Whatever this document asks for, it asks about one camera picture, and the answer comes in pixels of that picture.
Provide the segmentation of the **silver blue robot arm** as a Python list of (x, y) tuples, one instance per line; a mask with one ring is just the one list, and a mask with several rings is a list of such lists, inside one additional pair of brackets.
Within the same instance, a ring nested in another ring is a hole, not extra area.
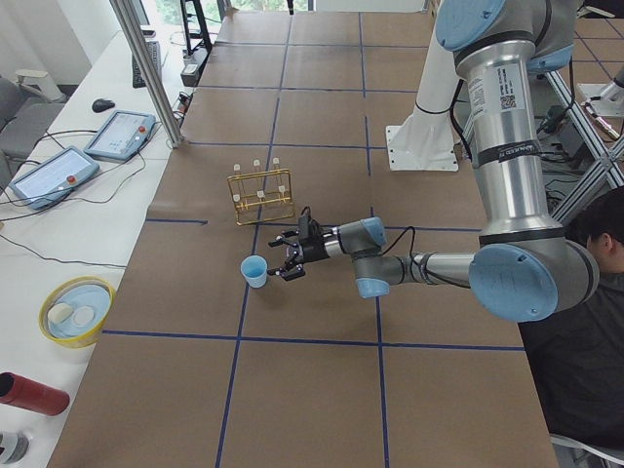
[(276, 238), (287, 258), (274, 275), (290, 281), (309, 262), (346, 254), (364, 298), (403, 283), (454, 285), (516, 323), (587, 300), (599, 267), (548, 212), (528, 83), (570, 61), (575, 21), (572, 1), (447, 1), (439, 10), (436, 38), (467, 85), (474, 120), (472, 166), (487, 216), (475, 253), (397, 256), (378, 217), (325, 229), (303, 212)]

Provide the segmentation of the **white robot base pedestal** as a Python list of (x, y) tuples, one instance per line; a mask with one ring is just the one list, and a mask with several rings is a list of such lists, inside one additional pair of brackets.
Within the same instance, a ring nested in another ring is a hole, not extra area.
[(386, 128), (392, 171), (458, 170), (450, 122), (458, 83), (452, 53), (432, 35), (413, 111), (402, 125)]

